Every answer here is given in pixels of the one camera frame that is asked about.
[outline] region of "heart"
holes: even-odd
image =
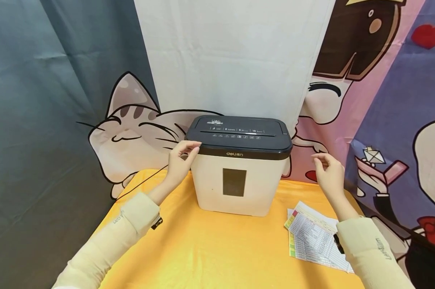
[[[422,48],[431,49],[435,47],[435,27],[424,24],[415,29],[412,40]]]
[[[311,181],[317,183],[317,174],[315,173],[315,171],[308,171],[308,172],[305,174],[305,176],[306,176],[309,180],[311,180]]]

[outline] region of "red bow tie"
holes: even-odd
[[[435,245],[435,217],[421,217],[417,219],[417,222],[425,231],[427,240]]]

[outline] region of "finger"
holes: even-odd
[[[318,158],[321,162],[326,162],[328,165],[337,162],[338,160],[333,158],[329,153],[316,153],[312,155],[312,158]]]
[[[195,147],[199,147],[201,142],[193,142],[192,140],[182,140],[172,149],[171,153],[173,155],[181,155],[186,151],[186,149],[194,149]]]
[[[199,151],[200,151],[200,147],[195,147],[194,149],[191,150],[191,152],[189,153],[189,156],[188,156],[188,158],[186,160],[186,164],[187,164],[188,167],[191,166],[191,163],[196,158],[196,156],[198,155]]]
[[[316,174],[319,174],[319,173],[322,173],[325,171],[320,159],[314,158],[314,164],[315,164],[315,173]]]

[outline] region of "stack of paper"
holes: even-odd
[[[285,227],[289,231],[290,256],[354,273],[334,241],[337,222],[302,201],[296,208],[288,209]]]

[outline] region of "black shredder top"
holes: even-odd
[[[242,159],[286,159],[293,147],[282,121],[243,116],[199,116],[186,140],[202,142],[200,155]]]

